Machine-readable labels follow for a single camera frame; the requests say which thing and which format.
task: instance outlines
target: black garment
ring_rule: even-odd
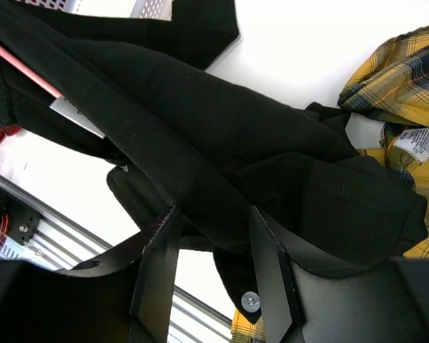
[[[326,107],[317,102],[313,102],[306,108],[307,111],[315,112],[316,119],[324,124],[329,129],[340,135],[347,144],[351,145],[350,139],[346,134],[346,125],[350,120],[351,113],[343,109],[334,109],[332,107]]]
[[[234,15],[230,0],[175,2],[186,10],[196,4],[224,8],[230,13],[226,18]],[[32,88],[2,61],[0,98],[8,106],[0,108],[0,122],[25,123],[30,131],[94,156],[128,159],[126,167],[117,162],[124,168],[109,175],[118,200],[142,229],[165,207],[181,205],[183,244],[216,248],[217,267],[235,304],[255,285],[247,223],[251,204],[351,262],[374,264],[425,238],[424,198],[370,157],[359,156],[337,133],[340,127],[328,124],[336,116],[292,109],[210,76],[170,57],[179,49],[165,51],[171,46],[166,41],[160,47],[168,54],[163,54],[138,46],[139,39],[112,36],[113,31],[103,30],[110,34],[106,40],[89,33],[92,20],[103,20],[99,25],[118,21],[76,18],[78,29],[87,31],[67,32],[54,17],[70,22],[69,15],[22,8],[0,0],[0,41],[70,99],[107,139],[80,131],[53,113],[44,91]],[[186,19],[196,18],[189,14]],[[172,42],[178,46],[179,38]],[[196,64],[189,55],[176,57]],[[242,265],[250,272],[239,280],[232,266]],[[258,315],[245,314],[251,320]]]
[[[77,16],[18,4],[68,38],[121,41],[206,69],[239,35],[232,0],[178,0],[172,21]]]

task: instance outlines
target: plaid fabric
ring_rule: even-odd
[[[390,39],[351,76],[340,94],[342,109],[386,121],[382,148],[364,149],[428,200],[429,159],[420,163],[395,146],[406,129],[429,128],[429,26]],[[405,253],[429,257],[429,237]]]
[[[256,324],[251,324],[236,309],[234,320],[232,320],[231,343],[265,343],[265,330],[262,317]]]

